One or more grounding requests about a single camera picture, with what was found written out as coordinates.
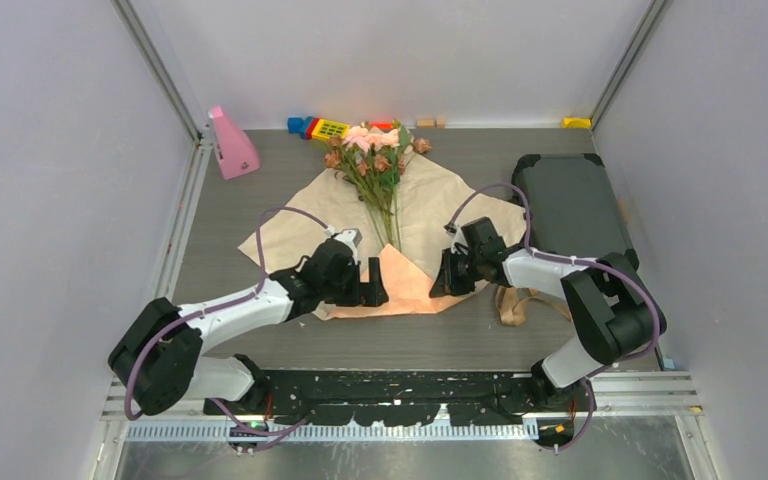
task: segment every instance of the yellow object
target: yellow object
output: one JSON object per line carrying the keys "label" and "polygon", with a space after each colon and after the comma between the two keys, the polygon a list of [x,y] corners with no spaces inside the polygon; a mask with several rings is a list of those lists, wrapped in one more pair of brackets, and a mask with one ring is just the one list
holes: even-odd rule
{"label": "yellow object", "polygon": [[590,128],[591,125],[589,118],[566,117],[561,122],[563,128]]}
{"label": "yellow object", "polygon": [[345,123],[335,122],[333,120],[325,120],[320,118],[316,122],[316,128],[310,134],[310,138],[317,140],[327,141],[333,136],[339,136],[340,138],[346,135],[346,131],[349,130],[349,126]]}

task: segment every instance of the peach rose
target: peach rose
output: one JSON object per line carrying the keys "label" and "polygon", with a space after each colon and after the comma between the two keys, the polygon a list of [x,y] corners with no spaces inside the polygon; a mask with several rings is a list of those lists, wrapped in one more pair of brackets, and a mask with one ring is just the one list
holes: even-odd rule
{"label": "peach rose", "polygon": [[390,169],[390,160],[387,160],[387,157],[384,155],[376,155],[375,156],[375,169],[379,172],[386,172]]}
{"label": "peach rose", "polygon": [[416,153],[423,155],[431,151],[431,142],[424,138],[417,138],[413,141],[413,149]]}
{"label": "peach rose", "polygon": [[332,150],[325,154],[325,168],[337,168],[340,166],[340,152]]}

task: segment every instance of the green leaf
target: green leaf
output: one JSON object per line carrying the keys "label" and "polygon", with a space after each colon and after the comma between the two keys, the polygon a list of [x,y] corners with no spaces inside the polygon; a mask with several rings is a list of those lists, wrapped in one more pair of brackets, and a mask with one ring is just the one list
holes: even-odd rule
{"label": "green leaf", "polygon": [[404,125],[399,127],[399,155],[405,153],[405,149],[411,143],[410,132]]}
{"label": "green leaf", "polygon": [[391,168],[390,170],[382,173],[378,178],[380,179],[381,185],[392,187],[399,182],[399,172],[395,168]]}
{"label": "green leaf", "polygon": [[398,170],[399,154],[396,152],[396,150],[388,148],[384,156],[387,157],[387,160],[390,161],[390,170]]}

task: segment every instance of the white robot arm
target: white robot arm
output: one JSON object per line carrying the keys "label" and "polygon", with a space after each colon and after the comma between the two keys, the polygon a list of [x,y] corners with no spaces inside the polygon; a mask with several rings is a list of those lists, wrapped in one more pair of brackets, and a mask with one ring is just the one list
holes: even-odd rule
{"label": "white robot arm", "polygon": [[360,281],[360,240],[357,229],[331,236],[300,267],[269,275],[259,291],[251,287],[208,302],[178,307],[166,298],[153,300],[110,354],[110,368],[126,383],[149,339],[171,322],[193,316],[193,320],[175,328],[163,342],[152,347],[139,366],[134,399],[142,411],[155,415],[181,399],[221,398],[259,403],[263,392],[254,388],[259,369],[251,360],[242,356],[216,359],[203,354],[255,328],[309,313],[320,302],[342,306],[386,303],[388,297],[377,258],[369,259],[369,282]]}
{"label": "white robot arm", "polygon": [[[598,263],[643,288],[625,256],[612,253],[569,263],[548,260],[550,255],[522,245],[506,247],[486,217],[463,227],[449,225],[447,230],[454,239],[443,250],[431,297],[465,295],[475,290],[475,282],[487,280],[506,287],[534,288],[567,302],[576,336],[532,367],[532,390],[538,401],[611,365],[652,338],[655,322],[644,299],[624,282],[605,275],[605,268],[578,264]],[[663,332],[666,322],[657,306],[656,310]]]}

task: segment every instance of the wrapping paper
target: wrapping paper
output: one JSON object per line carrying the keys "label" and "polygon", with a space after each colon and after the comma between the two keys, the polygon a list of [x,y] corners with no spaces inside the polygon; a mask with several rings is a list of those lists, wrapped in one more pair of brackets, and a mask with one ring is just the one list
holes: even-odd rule
{"label": "wrapping paper", "polygon": [[[385,287],[388,275],[402,275],[406,260],[431,282],[437,277],[441,251],[451,244],[443,226],[449,222],[458,206],[474,192],[460,176],[437,165],[419,154],[408,159],[405,174],[398,190],[397,217],[401,232],[401,256],[392,255],[375,235],[373,224],[366,206],[358,199],[354,186],[340,178],[334,170],[325,170],[307,187],[300,190],[287,205],[301,208],[334,226],[337,231],[344,228],[358,228],[363,240],[358,246],[362,264],[371,256],[383,256],[382,276]],[[506,244],[519,241],[525,233],[522,208],[503,200],[486,195],[476,196],[458,218],[463,225],[480,217],[489,217]],[[266,222],[261,229],[264,258],[268,271],[295,265],[302,255],[310,255],[324,240],[322,229],[314,222],[291,212],[279,212]],[[239,246],[241,252],[257,263],[255,236],[249,236]],[[408,313],[437,313],[468,296],[447,299],[447,301],[417,303],[419,296],[427,298],[430,283],[416,275],[408,276],[409,283],[403,283],[399,295],[390,293],[390,302],[378,308],[345,308],[320,305],[314,314],[321,318],[346,316],[378,316]],[[482,282],[476,292],[484,288]]]}

